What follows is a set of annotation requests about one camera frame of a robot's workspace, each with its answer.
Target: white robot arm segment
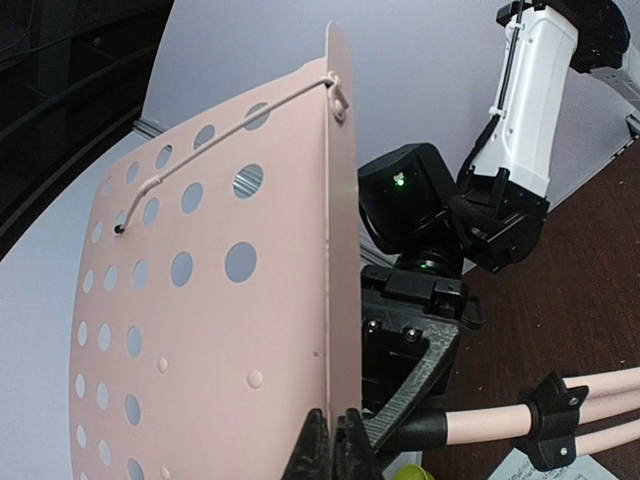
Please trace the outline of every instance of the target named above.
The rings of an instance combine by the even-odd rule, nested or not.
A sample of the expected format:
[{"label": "white robot arm segment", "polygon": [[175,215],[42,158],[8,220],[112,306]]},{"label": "white robot arm segment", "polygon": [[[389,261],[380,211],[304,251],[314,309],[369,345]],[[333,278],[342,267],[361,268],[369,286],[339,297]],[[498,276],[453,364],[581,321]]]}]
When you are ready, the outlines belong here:
[{"label": "white robot arm segment", "polygon": [[[515,17],[507,26],[507,50],[518,28]],[[495,132],[474,162],[476,175],[495,176],[500,168],[509,179],[544,198],[549,186],[551,149],[558,123],[565,80],[578,43],[578,30],[551,8],[523,12],[520,39],[515,46],[514,70]]]}]

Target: wire handle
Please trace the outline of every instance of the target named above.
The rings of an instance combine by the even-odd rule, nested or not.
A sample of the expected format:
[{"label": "wire handle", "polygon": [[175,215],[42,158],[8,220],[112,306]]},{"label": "wire handle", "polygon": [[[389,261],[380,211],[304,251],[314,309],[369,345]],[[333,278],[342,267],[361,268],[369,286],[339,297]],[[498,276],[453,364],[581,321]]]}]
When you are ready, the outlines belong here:
[{"label": "wire handle", "polygon": [[116,225],[114,228],[114,232],[116,233],[116,235],[122,235],[124,231],[127,229],[127,227],[129,226],[129,222],[131,221],[131,217],[133,216],[134,212],[138,208],[138,205],[140,205],[140,202],[142,201],[142,199],[155,187],[157,187],[158,185],[161,185],[171,175],[173,175],[178,170],[185,167],[187,164],[191,163],[191,161],[198,158],[200,155],[202,155],[204,152],[206,152],[210,148],[219,144],[223,140],[226,140],[234,133],[242,130],[250,123],[256,121],[260,117],[263,117],[264,115],[267,115],[268,113],[271,113],[277,108],[296,99],[297,97],[304,95],[305,93],[313,90],[314,88],[319,87],[320,85],[324,85],[329,88],[330,97],[332,99],[331,110],[334,116],[336,117],[336,120],[342,123],[342,121],[344,121],[344,118],[345,118],[345,110],[349,108],[349,104],[346,102],[345,97],[344,95],[342,95],[342,92],[340,90],[340,78],[334,72],[329,72],[326,76],[321,77],[315,82],[312,82],[309,85],[306,85],[300,88],[299,90],[296,90],[295,92],[287,95],[286,97],[278,100],[277,102],[274,102],[269,105],[265,105],[263,108],[249,115],[243,121],[235,124],[228,130],[223,132],[221,135],[203,143],[200,146],[200,148],[198,148],[196,151],[184,157],[181,161],[179,161],[176,165],[174,165],[167,171],[159,175],[154,175],[153,177],[150,177],[144,182],[142,182],[142,185],[140,185],[140,188],[136,192],[136,196],[134,197],[133,202],[131,202],[131,206],[129,207],[129,210],[127,211],[127,216],[124,220],[124,223]]}]

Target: circular hole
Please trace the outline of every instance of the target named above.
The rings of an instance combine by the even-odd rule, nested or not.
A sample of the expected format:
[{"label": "circular hole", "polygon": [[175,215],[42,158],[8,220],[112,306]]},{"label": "circular hole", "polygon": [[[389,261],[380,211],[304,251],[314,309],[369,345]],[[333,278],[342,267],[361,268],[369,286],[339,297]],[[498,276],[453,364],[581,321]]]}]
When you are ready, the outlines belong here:
[{"label": "circular hole", "polygon": [[171,281],[176,287],[184,287],[193,273],[193,258],[187,252],[176,255],[171,264]]},{"label": "circular hole", "polygon": [[80,448],[85,448],[87,446],[87,435],[85,434],[82,425],[78,425],[78,428],[76,428],[76,438],[78,439],[78,445],[80,445]]},{"label": "circular hole", "polygon": [[256,269],[258,256],[253,246],[246,242],[234,245],[225,259],[227,277],[234,283],[247,281]]},{"label": "circular hole", "polygon": [[98,452],[100,453],[100,460],[107,467],[111,465],[111,449],[109,449],[109,445],[104,440],[100,440],[98,442]]},{"label": "circular hole", "polygon": [[109,406],[109,391],[107,390],[107,386],[104,383],[98,384],[98,390],[96,392],[96,401],[98,402],[98,406],[102,410],[106,410]]},{"label": "circular hole", "polygon": [[167,166],[167,163],[169,163],[169,160],[171,159],[172,152],[173,152],[173,147],[171,145],[167,145],[162,150],[160,150],[160,153],[156,157],[157,170],[162,170],[164,167]]},{"label": "circular hole", "polygon": [[140,403],[133,395],[127,395],[124,399],[124,413],[134,427],[140,423]]},{"label": "circular hole", "polygon": [[114,265],[111,265],[109,268],[107,268],[107,273],[104,276],[104,289],[107,292],[110,292],[111,290],[114,289],[117,282],[118,282],[118,269]]},{"label": "circular hole", "polygon": [[263,180],[264,172],[260,165],[247,165],[236,173],[236,178],[233,181],[233,192],[240,199],[251,198],[258,193]]},{"label": "circular hole", "polygon": [[127,334],[127,352],[133,358],[138,358],[142,351],[142,332],[138,327],[131,327]]},{"label": "circular hole", "polygon": [[81,322],[78,327],[78,343],[81,347],[87,343],[87,324],[85,322]]},{"label": "circular hole", "polygon": [[202,201],[203,189],[200,183],[192,183],[182,194],[182,211],[189,215],[196,211]]},{"label": "circular hole", "polygon": [[193,141],[193,148],[199,148],[203,143],[208,142],[216,135],[216,129],[213,128],[213,125],[207,125],[203,127],[196,135],[195,140]]},{"label": "circular hole", "polygon": [[104,182],[104,185],[102,185],[102,194],[106,195],[108,193],[111,193],[111,190],[113,190],[113,177],[107,178],[107,180]]},{"label": "circular hole", "polygon": [[127,170],[127,183],[133,183],[133,181],[138,176],[138,171],[140,170],[140,164],[138,162],[133,162]]},{"label": "circular hole", "polygon": [[111,328],[109,325],[104,323],[100,327],[100,333],[98,334],[98,347],[103,352],[106,352],[109,349],[109,345],[111,344]]},{"label": "circular hole", "polygon": [[98,243],[100,237],[102,236],[102,222],[96,223],[96,226],[93,227],[93,231],[91,232],[91,243]]},{"label": "circular hole", "polygon": [[[249,115],[253,115],[254,113],[256,113],[258,110],[261,110],[262,108],[267,106],[267,102],[260,102],[260,103],[256,103],[253,107],[251,107],[249,109],[249,111],[247,112],[247,114],[245,115],[245,118],[248,117]],[[260,115],[258,118],[256,118],[254,121],[249,122],[244,128],[246,128],[247,130],[251,131],[251,130],[257,130],[258,128],[260,128],[262,125],[264,125],[265,123],[267,123],[267,120],[269,119],[269,115],[271,115],[271,112],[269,113],[265,113],[264,115]]]},{"label": "circular hole", "polygon": [[158,218],[158,211],[160,210],[160,200],[157,198],[152,198],[147,203],[147,206],[144,207],[144,213],[142,214],[142,223],[144,223],[145,227],[149,227],[156,221]]},{"label": "circular hole", "polygon": [[82,290],[84,290],[84,293],[89,293],[92,287],[93,287],[93,270],[89,270],[84,276],[84,281],[82,282]]},{"label": "circular hole", "polygon": [[81,373],[76,377],[76,394],[80,398],[84,398],[84,377]]},{"label": "circular hole", "polygon": [[149,262],[140,260],[133,269],[133,286],[136,290],[142,290],[149,281]]},{"label": "circular hole", "polygon": [[123,225],[126,219],[127,219],[127,212],[120,212],[116,217],[115,222],[113,222],[113,226],[116,227],[118,225]]},{"label": "circular hole", "polygon": [[129,472],[129,478],[131,480],[144,480],[142,467],[133,458],[130,458],[127,462],[127,472]]}]

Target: pink pipe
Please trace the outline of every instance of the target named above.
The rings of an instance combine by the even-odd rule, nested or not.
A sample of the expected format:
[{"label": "pink pipe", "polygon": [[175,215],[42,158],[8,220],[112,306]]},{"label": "pink pipe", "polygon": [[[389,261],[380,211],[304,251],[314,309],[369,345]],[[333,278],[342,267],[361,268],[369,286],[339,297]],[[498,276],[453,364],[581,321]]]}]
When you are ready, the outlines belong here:
[{"label": "pink pipe", "polygon": [[[580,408],[580,425],[640,409],[640,390],[588,398]],[[447,445],[491,442],[527,435],[531,414],[526,405],[447,412]]]},{"label": "pink pipe", "polygon": [[522,437],[531,430],[526,405],[447,413],[447,445]]},{"label": "pink pipe", "polygon": [[589,398],[640,390],[640,367],[584,377],[565,378],[564,383],[567,388],[588,386]]},{"label": "pink pipe", "polygon": [[640,390],[608,397],[587,398],[580,408],[580,425],[640,409]]},{"label": "pink pipe", "polygon": [[640,439],[640,420],[576,438],[578,456],[593,455]]}]

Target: white wall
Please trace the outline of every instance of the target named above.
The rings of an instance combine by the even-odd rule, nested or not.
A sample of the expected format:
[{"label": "white wall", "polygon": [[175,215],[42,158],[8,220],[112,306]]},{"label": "white wall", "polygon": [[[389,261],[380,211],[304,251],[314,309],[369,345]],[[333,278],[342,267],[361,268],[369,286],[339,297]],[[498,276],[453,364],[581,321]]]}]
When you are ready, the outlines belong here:
[{"label": "white wall", "polygon": [[[620,3],[640,38],[633,2]],[[178,0],[144,113],[172,126],[285,74],[322,54],[335,19],[353,46],[360,162],[432,141],[457,169],[495,95],[503,33],[494,17],[503,3]],[[629,111],[606,87],[570,74],[552,198],[624,143]],[[105,154],[0,262],[0,480],[71,477],[68,361],[81,246],[100,177],[143,142],[132,134]]]}]

